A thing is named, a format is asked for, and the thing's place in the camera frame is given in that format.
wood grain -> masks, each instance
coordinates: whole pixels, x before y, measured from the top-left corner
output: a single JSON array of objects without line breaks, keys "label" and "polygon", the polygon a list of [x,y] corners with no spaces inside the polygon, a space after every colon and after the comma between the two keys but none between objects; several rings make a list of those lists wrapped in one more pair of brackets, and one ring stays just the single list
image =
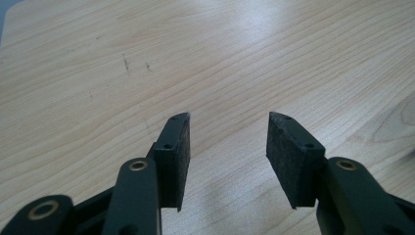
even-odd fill
[{"label": "wood grain", "polygon": [[319,234],[265,157],[268,112],[296,118],[415,202],[415,2],[31,0],[0,48],[0,227],[79,203],[190,112],[181,213],[164,234]]}]

black plastic part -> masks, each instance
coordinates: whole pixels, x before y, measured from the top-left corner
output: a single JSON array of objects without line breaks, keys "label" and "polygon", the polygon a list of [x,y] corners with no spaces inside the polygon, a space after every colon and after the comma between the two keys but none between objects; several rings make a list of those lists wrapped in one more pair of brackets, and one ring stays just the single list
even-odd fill
[{"label": "black plastic part", "polygon": [[321,202],[317,206],[317,221],[322,235],[345,233],[345,225],[336,210],[325,208]]},{"label": "black plastic part", "polygon": [[69,235],[76,225],[70,197],[40,198],[22,208],[3,229],[2,235]]},{"label": "black plastic part", "polygon": [[324,154],[324,146],[295,119],[269,114],[266,157],[293,209],[314,207],[313,173],[327,161]]},{"label": "black plastic part", "polygon": [[162,208],[177,208],[180,212],[190,161],[190,114],[171,117],[148,158],[158,168]]},{"label": "black plastic part", "polygon": [[152,159],[122,165],[102,234],[161,234],[157,169]]},{"label": "black plastic part", "polygon": [[405,201],[397,196],[391,195],[394,202],[397,206],[406,214],[406,216],[412,220],[412,223],[415,225],[415,204]]},{"label": "black plastic part", "polygon": [[78,223],[78,235],[101,234],[113,188],[76,205],[74,207]]},{"label": "black plastic part", "polygon": [[[412,221],[362,164],[345,158],[332,158],[321,172],[320,179],[327,186],[345,227],[342,234],[415,234]],[[324,226],[324,221],[319,221],[319,224]],[[321,228],[322,232],[332,229]]]}]

wooden table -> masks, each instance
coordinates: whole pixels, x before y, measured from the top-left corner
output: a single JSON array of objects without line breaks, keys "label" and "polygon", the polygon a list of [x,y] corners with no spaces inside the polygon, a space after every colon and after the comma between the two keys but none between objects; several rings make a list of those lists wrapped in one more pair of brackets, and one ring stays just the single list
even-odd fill
[{"label": "wooden table", "polygon": [[320,233],[265,157],[270,111],[415,202],[414,1],[23,1],[0,77],[1,228],[111,187],[182,112],[192,160],[164,234]]}]

scratch mark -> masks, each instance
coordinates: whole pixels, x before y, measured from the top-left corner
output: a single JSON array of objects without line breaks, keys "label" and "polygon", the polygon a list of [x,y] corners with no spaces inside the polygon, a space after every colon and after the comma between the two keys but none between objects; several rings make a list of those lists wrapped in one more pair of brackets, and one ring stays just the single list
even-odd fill
[{"label": "scratch mark", "polygon": [[129,64],[128,64],[127,60],[125,59],[125,55],[123,53],[122,53],[122,59],[124,60],[125,70],[127,71],[128,76],[130,76],[129,66],[128,66]]},{"label": "scratch mark", "polygon": [[152,71],[152,69],[150,69],[149,63],[146,63],[146,67],[147,67],[147,71]]}]

black foam pad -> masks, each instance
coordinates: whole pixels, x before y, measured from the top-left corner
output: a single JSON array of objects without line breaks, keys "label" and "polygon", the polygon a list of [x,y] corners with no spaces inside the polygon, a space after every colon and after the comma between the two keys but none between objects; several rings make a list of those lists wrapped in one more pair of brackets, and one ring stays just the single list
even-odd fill
[{"label": "black foam pad", "polygon": [[314,207],[313,172],[325,161],[325,148],[295,119],[269,114],[266,157],[271,162],[291,207]]}]

